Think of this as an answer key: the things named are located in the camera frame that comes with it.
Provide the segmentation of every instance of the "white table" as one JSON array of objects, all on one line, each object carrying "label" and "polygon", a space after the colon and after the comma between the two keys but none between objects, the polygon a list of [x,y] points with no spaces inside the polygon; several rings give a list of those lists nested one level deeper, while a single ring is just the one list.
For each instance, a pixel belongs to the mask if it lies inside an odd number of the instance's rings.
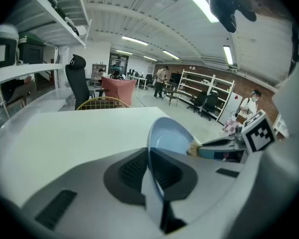
[{"label": "white table", "polygon": [[135,77],[135,76],[130,76],[130,77],[131,77],[132,79],[136,79],[136,80],[138,80],[138,88],[139,88],[139,85],[140,85],[140,80],[145,81],[145,83],[144,83],[144,89],[145,89],[147,79],[145,79],[145,78],[140,78],[140,77]]},{"label": "white table", "polygon": [[0,168],[0,193],[22,206],[37,190],[78,164],[146,147],[157,107],[34,115]]}]

